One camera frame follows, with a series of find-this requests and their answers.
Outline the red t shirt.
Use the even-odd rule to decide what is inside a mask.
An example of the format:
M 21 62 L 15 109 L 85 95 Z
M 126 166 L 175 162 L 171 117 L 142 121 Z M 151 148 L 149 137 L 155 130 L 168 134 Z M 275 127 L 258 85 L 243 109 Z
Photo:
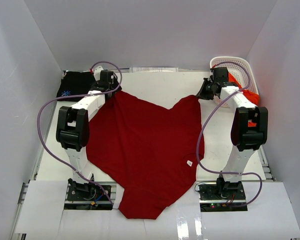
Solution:
M 195 183 L 205 154 L 194 95 L 167 109 L 120 91 L 89 123 L 87 159 L 123 188 L 119 211 L 156 219 Z

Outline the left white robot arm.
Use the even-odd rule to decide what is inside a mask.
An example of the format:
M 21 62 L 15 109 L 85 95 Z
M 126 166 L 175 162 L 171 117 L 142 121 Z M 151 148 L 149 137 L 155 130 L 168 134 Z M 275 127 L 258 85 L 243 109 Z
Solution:
M 86 146 L 90 137 L 89 121 L 100 108 L 119 91 L 118 77 L 111 70 L 101 66 L 93 70 L 96 82 L 92 84 L 88 96 L 73 105 L 62 106 L 58 112 L 56 140 L 65 150 L 69 163 L 74 167 L 73 177 L 68 180 L 70 193 L 89 201 L 97 193 L 97 187 L 82 177 L 93 181 L 94 175 L 89 167 Z

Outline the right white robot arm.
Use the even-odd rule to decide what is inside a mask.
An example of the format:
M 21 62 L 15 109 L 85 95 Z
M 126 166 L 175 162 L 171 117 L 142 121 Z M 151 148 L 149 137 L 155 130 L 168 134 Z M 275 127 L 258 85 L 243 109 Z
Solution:
M 213 66 L 211 76 L 205 78 L 197 94 L 202 100 L 218 97 L 234 112 L 230 131 L 232 150 L 216 181 L 216 195 L 226 200 L 239 192 L 242 177 L 251 156 L 266 143 L 268 137 L 268 110 L 258 107 L 245 95 L 244 88 L 230 81 L 226 67 Z

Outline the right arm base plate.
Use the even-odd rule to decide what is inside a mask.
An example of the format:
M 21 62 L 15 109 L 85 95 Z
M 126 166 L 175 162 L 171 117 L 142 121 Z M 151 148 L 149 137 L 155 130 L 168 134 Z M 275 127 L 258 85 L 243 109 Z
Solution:
M 230 193 L 219 193 L 216 183 L 198 182 L 194 190 L 199 193 L 201 213 L 246 212 L 246 194 L 243 186 Z

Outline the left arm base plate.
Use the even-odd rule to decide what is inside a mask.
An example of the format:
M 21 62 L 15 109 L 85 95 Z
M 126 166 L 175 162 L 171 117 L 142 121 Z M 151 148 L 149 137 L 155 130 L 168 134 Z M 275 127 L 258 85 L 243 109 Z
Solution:
M 68 180 L 64 202 L 65 210 L 110 211 L 113 209 L 104 191 L 90 182 L 78 183 L 71 178 Z

